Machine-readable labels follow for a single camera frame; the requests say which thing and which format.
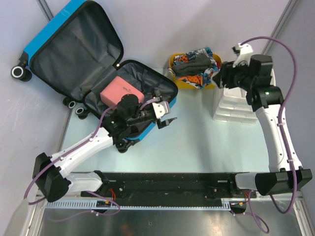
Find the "grey dotted socks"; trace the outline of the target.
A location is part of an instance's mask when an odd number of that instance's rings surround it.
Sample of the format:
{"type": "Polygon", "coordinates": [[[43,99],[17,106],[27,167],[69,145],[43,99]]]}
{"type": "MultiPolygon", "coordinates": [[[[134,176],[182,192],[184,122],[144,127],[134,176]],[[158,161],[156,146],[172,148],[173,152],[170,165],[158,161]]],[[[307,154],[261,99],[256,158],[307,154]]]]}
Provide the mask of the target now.
{"type": "Polygon", "coordinates": [[[186,63],[173,65],[172,70],[177,76],[187,76],[203,73],[210,67],[212,67],[211,59],[205,54],[202,54],[186,63]]]}

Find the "white plastic drawer organizer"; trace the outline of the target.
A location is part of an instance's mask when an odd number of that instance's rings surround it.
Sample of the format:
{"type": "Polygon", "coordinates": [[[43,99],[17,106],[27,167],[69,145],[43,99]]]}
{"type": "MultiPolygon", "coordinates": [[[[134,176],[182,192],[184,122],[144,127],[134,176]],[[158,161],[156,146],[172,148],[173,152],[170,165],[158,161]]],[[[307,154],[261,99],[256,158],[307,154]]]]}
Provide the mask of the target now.
{"type": "Polygon", "coordinates": [[[215,88],[213,120],[246,125],[258,121],[252,106],[247,104],[246,92],[241,88],[215,88]]]}

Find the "pink cloth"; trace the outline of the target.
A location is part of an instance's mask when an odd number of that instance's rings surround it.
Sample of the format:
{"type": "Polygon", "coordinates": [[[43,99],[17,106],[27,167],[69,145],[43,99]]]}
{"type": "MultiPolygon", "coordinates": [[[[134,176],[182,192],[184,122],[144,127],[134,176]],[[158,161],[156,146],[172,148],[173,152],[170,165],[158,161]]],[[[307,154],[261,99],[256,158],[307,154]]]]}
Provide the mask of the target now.
{"type": "Polygon", "coordinates": [[[144,101],[144,94],[125,81],[120,76],[116,76],[110,84],[100,93],[101,101],[107,106],[117,105],[123,96],[133,94],[137,96],[138,102],[144,101]]]}

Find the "blue fish-print kids suitcase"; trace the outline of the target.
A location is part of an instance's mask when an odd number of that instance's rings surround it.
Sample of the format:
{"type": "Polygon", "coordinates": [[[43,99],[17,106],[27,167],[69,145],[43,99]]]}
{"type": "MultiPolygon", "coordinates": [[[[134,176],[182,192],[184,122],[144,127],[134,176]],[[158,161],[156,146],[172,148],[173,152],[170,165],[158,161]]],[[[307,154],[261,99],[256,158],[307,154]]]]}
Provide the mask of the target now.
{"type": "MultiPolygon", "coordinates": [[[[100,93],[116,76],[144,94],[142,103],[159,89],[172,107],[178,94],[175,83],[138,61],[122,61],[123,54],[104,9],[93,0],[72,0],[24,48],[11,76],[27,82],[35,75],[64,96],[65,106],[83,104],[81,119],[101,117],[107,105],[100,93]]],[[[141,124],[128,139],[141,141],[155,126],[141,124]]]]}

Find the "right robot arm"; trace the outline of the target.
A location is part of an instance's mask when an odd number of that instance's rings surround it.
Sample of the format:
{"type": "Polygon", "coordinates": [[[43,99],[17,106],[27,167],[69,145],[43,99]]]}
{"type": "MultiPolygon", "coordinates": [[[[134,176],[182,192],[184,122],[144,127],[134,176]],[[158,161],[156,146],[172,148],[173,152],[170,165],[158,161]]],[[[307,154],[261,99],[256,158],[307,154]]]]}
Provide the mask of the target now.
{"type": "Polygon", "coordinates": [[[303,168],[294,152],[285,115],[279,115],[284,103],[281,89],[272,84],[273,61],[270,56],[253,55],[250,62],[237,66],[223,62],[213,80],[219,88],[241,88],[246,91],[246,100],[258,118],[268,151],[269,171],[264,173],[237,173],[228,183],[227,192],[239,197],[246,190],[255,190],[260,195],[291,193],[301,189],[312,178],[312,171],[303,168]]]}

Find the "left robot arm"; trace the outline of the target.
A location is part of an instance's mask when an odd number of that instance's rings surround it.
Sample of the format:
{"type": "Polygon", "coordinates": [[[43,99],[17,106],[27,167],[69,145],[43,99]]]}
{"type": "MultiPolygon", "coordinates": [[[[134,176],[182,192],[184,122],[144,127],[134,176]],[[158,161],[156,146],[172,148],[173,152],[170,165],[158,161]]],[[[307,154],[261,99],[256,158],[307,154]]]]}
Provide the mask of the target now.
{"type": "Polygon", "coordinates": [[[101,171],[76,174],[72,171],[94,154],[111,146],[125,153],[140,141],[128,138],[137,132],[141,124],[154,123],[159,129],[168,126],[173,119],[162,118],[170,113],[170,108],[158,89],[144,103],[140,103],[134,94],[124,95],[117,104],[102,113],[95,131],[87,137],[50,156],[44,152],[39,154],[35,159],[30,185],[35,184],[43,198],[50,203],[71,192],[91,192],[100,197],[106,195],[109,181],[101,171]]]}

